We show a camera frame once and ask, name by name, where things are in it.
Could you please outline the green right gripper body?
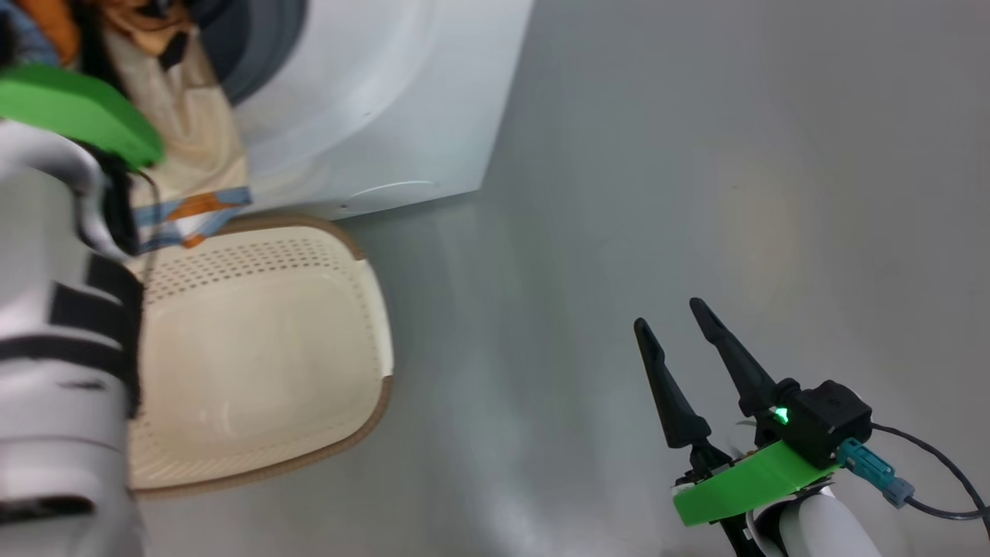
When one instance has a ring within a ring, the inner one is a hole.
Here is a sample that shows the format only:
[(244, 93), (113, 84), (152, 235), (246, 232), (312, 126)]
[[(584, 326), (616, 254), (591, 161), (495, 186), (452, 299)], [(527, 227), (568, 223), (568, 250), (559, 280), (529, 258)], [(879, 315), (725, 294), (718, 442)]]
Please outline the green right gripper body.
[(671, 446), (691, 449), (691, 468), (673, 487), (673, 505), (683, 525), (719, 523), (738, 556), (824, 556), (812, 533), (793, 521), (778, 535), (761, 533), (752, 512), (812, 486), (837, 468), (835, 437), (797, 424), (771, 421), (782, 439), (739, 457), (721, 451), (705, 421), (674, 421)]

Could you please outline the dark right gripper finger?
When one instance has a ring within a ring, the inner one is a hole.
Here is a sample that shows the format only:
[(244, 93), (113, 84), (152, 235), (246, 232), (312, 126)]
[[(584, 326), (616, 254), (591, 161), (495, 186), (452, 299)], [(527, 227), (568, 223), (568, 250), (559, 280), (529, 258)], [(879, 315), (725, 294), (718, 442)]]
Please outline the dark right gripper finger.
[(706, 444), (711, 428), (706, 419), (694, 412), (666, 367), (666, 353), (653, 329), (644, 318), (637, 318), (633, 331), (667, 446), (681, 449)]
[(777, 382), (758, 364), (745, 345), (722, 323), (703, 299), (690, 299), (689, 306), (704, 338), (718, 351), (739, 395), (742, 415), (764, 415), (774, 407)]

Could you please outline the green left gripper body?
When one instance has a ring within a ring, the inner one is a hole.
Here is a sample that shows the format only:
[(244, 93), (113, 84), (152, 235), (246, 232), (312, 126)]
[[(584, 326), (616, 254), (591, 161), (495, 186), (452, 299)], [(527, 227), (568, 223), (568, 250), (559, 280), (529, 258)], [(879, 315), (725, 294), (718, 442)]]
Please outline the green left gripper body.
[(1, 116), (119, 155), (130, 169), (164, 159), (158, 130), (126, 96), (64, 68), (26, 64), (3, 70)]

